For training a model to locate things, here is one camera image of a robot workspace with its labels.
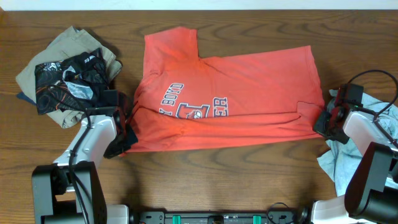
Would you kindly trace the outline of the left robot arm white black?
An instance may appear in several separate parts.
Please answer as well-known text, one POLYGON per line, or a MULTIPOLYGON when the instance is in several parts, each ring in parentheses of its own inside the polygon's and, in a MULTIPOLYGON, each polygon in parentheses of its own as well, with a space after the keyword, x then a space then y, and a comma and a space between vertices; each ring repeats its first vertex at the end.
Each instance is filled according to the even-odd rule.
POLYGON ((88 108, 68 148, 32 173, 34 220, 46 223, 130 223, 126 205, 108 205, 97 168, 136 142, 118 106, 88 108))

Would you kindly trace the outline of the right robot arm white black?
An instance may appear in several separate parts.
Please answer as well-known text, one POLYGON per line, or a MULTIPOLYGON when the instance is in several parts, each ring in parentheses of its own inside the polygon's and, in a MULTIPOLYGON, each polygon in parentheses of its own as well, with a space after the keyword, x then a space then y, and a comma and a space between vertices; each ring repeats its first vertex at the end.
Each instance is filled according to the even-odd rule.
POLYGON ((362 155, 346 193, 313 204, 311 223, 397 223, 397 143, 364 108, 322 111, 314 131, 332 140, 352 140, 362 155))

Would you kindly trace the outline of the red printed t-shirt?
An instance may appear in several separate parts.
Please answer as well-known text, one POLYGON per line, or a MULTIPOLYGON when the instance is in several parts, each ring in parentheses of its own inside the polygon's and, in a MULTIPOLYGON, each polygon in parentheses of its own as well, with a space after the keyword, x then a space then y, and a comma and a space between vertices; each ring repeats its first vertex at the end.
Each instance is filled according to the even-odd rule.
POLYGON ((324 104, 309 46, 201 58, 197 31, 176 27, 145 37, 131 152, 311 139, 324 104))

